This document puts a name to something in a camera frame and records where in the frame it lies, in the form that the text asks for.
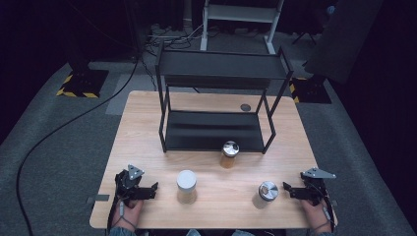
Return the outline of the black yellow-striped base plate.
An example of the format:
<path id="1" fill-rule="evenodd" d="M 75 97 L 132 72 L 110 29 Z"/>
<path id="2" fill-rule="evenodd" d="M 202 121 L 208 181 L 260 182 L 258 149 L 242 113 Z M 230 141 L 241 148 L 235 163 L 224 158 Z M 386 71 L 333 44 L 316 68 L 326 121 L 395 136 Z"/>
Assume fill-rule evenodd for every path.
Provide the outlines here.
<path id="1" fill-rule="evenodd" d="M 289 88 L 295 102 L 331 104 L 331 99 L 324 86 L 324 78 L 292 78 Z"/>
<path id="2" fill-rule="evenodd" d="M 82 73 L 71 72 L 57 91 L 57 95 L 99 98 L 101 88 L 108 74 L 109 72 L 106 70 L 89 70 Z"/>

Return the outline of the white-lid spice jar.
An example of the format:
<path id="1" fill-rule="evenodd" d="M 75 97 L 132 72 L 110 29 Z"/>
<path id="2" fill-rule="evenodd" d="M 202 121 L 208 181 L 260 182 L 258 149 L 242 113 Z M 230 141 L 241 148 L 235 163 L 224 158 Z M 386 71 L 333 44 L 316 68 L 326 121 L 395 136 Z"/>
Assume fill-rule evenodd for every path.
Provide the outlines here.
<path id="1" fill-rule="evenodd" d="M 191 170 L 182 170 L 177 176 L 177 198 L 182 204 L 192 204 L 197 198 L 197 176 Z"/>

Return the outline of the silver-lid jar pale contents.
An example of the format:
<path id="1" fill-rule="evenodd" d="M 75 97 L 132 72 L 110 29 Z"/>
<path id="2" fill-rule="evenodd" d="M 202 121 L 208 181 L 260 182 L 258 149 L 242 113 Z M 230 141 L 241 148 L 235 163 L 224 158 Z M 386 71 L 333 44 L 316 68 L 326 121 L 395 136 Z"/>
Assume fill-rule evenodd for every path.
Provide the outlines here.
<path id="1" fill-rule="evenodd" d="M 278 194 L 279 190 L 275 183 L 264 181 L 258 187 L 256 194 L 252 197 L 252 203 L 255 208 L 265 208 L 276 200 Z"/>

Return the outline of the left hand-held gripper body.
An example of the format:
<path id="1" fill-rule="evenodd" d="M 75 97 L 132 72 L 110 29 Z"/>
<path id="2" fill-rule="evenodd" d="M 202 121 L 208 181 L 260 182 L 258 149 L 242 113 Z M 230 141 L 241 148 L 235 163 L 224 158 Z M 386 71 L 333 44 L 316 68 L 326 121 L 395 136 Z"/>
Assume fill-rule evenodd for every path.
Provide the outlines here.
<path id="1" fill-rule="evenodd" d="M 122 170 L 115 177 L 116 195 L 124 201 L 142 200 L 144 192 L 139 187 L 139 183 L 144 174 L 144 170 L 129 164 L 126 169 Z"/>

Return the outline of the black two-tier metal rack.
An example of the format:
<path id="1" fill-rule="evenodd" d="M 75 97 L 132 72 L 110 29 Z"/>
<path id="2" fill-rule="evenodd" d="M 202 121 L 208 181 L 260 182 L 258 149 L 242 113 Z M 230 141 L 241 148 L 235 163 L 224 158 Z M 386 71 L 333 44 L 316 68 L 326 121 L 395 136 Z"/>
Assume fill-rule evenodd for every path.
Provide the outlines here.
<path id="1" fill-rule="evenodd" d="M 160 47 L 154 64 L 162 149 L 219 150 L 228 141 L 245 152 L 265 153 L 276 136 L 273 113 L 293 74 L 284 51 L 275 54 L 216 52 Z M 192 111 L 174 108 L 171 88 L 258 90 L 270 137 L 263 138 L 260 110 Z"/>

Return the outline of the white metal desk frame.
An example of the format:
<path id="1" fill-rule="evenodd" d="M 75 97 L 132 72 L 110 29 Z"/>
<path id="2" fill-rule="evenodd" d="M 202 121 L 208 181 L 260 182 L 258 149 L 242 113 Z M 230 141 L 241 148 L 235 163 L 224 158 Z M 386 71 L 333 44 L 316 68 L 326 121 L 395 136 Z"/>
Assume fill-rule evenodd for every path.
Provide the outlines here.
<path id="1" fill-rule="evenodd" d="M 249 22 L 270 24 L 269 34 L 264 36 L 264 41 L 269 54 L 274 54 L 275 49 L 272 40 L 281 15 L 284 0 L 278 0 L 274 8 L 259 8 L 245 6 L 230 6 L 211 4 L 205 0 L 203 9 L 203 33 L 200 49 L 208 49 L 209 20 Z"/>

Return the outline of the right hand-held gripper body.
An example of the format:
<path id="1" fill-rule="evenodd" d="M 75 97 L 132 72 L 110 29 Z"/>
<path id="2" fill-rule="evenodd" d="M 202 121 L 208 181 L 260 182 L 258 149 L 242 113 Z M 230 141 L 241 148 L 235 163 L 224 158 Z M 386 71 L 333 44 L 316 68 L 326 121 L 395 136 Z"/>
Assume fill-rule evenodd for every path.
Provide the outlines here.
<path id="1" fill-rule="evenodd" d="M 306 189 L 309 191 L 308 200 L 314 206 L 318 205 L 321 200 L 328 195 L 325 179 L 335 179 L 336 175 L 326 172 L 318 167 L 300 173 Z"/>

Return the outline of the person's right hand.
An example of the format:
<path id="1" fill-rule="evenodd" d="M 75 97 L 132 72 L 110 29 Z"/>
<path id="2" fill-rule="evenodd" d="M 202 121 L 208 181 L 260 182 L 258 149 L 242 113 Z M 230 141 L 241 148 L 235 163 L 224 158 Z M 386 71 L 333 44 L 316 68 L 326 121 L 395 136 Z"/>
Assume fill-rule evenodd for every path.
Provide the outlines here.
<path id="1" fill-rule="evenodd" d="M 328 207 L 325 202 L 313 206 L 309 201 L 301 200 L 300 204 L 306 214 L 311 229 L 316 235 L 332 232 L 331 223 L 325 214 L 325 208 Z"/>

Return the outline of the grey tab on table edge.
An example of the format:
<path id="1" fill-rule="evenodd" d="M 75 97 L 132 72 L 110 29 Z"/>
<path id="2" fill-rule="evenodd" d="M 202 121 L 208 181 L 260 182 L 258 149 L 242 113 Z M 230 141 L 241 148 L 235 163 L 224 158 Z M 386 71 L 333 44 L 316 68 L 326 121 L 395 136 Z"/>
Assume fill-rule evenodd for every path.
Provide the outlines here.
<path id="1" fill-rule="evenodd" d="M 95 202 L 108 202 L 109 201 L 109 195 L 101 195 L 97 194 L 94 196 L 87 197 L 86 203 L 87 204 L 94 204 Z"/>

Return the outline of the dark grey board panel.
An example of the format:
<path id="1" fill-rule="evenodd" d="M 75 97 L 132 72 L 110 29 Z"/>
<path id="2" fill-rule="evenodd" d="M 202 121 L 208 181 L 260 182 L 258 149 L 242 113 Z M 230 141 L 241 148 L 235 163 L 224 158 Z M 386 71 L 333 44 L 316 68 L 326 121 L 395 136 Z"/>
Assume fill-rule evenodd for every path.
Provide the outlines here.
<path id="1" fill-rule="evenodd" d="M 305 71 L 345 84 L 384 0 L 338 0 Z"/>

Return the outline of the person's left hand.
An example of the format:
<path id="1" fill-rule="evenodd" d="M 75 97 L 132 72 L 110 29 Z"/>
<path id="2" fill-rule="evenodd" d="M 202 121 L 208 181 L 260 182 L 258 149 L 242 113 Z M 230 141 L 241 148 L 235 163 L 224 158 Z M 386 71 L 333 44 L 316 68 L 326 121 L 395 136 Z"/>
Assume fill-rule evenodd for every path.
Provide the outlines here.
<path id="1" fill-rule="evenodd" d="M 127 205 L 119 201 L 115 207 L 111 227 L 123 227 L 135 232 L 143 205 L 142 200 L 130 201 Z"/>

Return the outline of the person's clothing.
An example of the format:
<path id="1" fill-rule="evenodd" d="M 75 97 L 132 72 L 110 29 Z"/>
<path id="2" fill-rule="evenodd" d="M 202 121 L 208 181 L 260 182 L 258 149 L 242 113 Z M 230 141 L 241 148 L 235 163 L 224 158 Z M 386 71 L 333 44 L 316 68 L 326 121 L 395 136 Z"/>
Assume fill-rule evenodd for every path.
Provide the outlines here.
<path id="1" fill-rule="evenodd" d="M 197 229 L 190 229 L 185 236 L 203 236 Z M 232 232 L 231 236 L 256 236 L 253 233 L 243 231 L 243 230 L 235 230 Z"/>

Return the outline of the silver-lid jar orange contents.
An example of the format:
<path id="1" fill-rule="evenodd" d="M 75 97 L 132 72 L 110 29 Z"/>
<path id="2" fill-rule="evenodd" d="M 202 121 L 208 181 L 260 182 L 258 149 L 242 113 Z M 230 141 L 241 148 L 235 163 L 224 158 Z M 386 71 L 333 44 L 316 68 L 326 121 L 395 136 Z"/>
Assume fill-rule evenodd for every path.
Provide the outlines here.
<path id="1" fill-rule="evenodd" d="M 231 168 L 234 165 L 240 147 L 233 141 L 226 142 L 221 151 L 220 166 L 223 168 Z"/>

